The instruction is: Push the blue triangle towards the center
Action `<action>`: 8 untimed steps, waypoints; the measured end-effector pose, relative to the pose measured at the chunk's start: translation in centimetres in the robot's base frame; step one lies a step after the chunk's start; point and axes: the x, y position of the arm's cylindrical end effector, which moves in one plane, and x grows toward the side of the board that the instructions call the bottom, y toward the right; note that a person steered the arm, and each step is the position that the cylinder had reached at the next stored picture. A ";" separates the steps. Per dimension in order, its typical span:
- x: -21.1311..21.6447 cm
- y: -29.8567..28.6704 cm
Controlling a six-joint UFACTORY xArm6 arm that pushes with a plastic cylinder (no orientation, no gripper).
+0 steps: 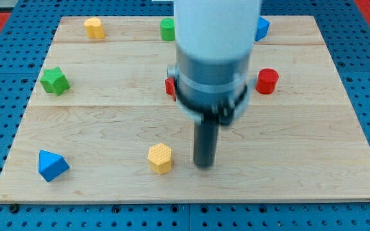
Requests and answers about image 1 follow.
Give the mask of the red block behind arm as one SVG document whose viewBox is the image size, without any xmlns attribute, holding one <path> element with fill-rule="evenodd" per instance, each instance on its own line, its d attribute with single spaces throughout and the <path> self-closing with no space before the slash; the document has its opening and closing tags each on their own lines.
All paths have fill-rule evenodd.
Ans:
<svg viewBox="0 0 370 231">
<path fill-rule="evenodd" d="M 175 93 L 175 78 L 170 77 L 165 79 L 165 92 L 167 95 L 171 96 L 174 101 L 176 101 L 176 93 Z"/>
</svg>

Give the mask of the blue block behind arm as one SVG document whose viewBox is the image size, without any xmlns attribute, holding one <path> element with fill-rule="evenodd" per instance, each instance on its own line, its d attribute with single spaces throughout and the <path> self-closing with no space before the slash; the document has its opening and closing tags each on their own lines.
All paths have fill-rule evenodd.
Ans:
<svg viewBox="0 0 370 231">
<path fill-rule="evenodd" d="M 259 42 L 267 36 L 269 30 L 270 22 L 263 17 L 259 17 L 257 31 L 255 36 L 255 41 Z"/>
</svg>

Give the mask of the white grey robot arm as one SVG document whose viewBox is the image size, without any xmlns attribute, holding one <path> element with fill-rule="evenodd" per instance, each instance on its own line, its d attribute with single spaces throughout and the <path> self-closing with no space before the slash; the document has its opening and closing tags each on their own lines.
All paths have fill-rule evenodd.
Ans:
<svg viewBox="0 0 370 231">
<path fill-rule="evenodd" d="M 261 12 L 257 0 L 174 0 L 175 91 L 201 123 L 230 125 L 249 101 L 246 79 Z"/>
</svg>

